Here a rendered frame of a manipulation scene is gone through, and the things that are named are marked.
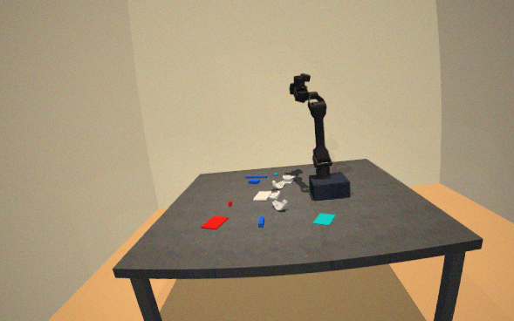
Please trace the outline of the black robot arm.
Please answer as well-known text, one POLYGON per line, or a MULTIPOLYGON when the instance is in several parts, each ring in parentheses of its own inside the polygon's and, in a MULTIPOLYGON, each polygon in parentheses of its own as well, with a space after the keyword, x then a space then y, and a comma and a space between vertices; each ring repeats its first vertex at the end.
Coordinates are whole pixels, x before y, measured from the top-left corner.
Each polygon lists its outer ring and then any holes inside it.
POLYGON ((326 102, 319 96, 318 92, 308 92, 303 83, 303 76, 295 76, 294 83, 290 83, 290 94, 293 94, 295 101, 308 101, 311 116, 314 118, 316 147, 312 150, 313 166, 316 169, 316 176, 319 180, 331 179, 329 167, 332 165, 329 151, 326 148, 325 129, 323 118, 326 115, 326 102), (316 99, 318 102, 310 100, 316 99), (326 162, 326 163, 323 163, 326 162), (318 164, 321 163, 321 164, 318 164))

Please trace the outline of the red flat rectangular plate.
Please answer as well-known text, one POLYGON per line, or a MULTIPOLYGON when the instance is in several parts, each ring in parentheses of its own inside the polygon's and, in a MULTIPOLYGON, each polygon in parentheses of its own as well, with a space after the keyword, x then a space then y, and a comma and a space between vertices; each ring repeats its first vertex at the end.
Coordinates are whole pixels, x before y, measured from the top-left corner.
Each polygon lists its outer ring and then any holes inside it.
POLYGON ((214 216, 209 221, 205 222, 201 228, 203 229, 217 229, 221 227, 226 221, 228 217, 214 216))

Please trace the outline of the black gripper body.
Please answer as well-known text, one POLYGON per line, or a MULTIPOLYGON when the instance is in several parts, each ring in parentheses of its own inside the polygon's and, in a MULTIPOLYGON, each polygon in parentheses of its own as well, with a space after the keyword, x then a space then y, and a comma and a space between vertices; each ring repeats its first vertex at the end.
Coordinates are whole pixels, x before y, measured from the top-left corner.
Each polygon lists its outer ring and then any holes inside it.
MULTIPOLYGON (((309 82, 310 81, 311 75, 305 74, 305 73, 301 73, 300 76, 303 76, 303 83, 304 83, 304 86, 306 86, 305 82, 309 82)), ((306 88, 307 88, 307 86, 306 86, 306 88)), ((305 103, 305 100, 299 101, 299 102, 305 103)))

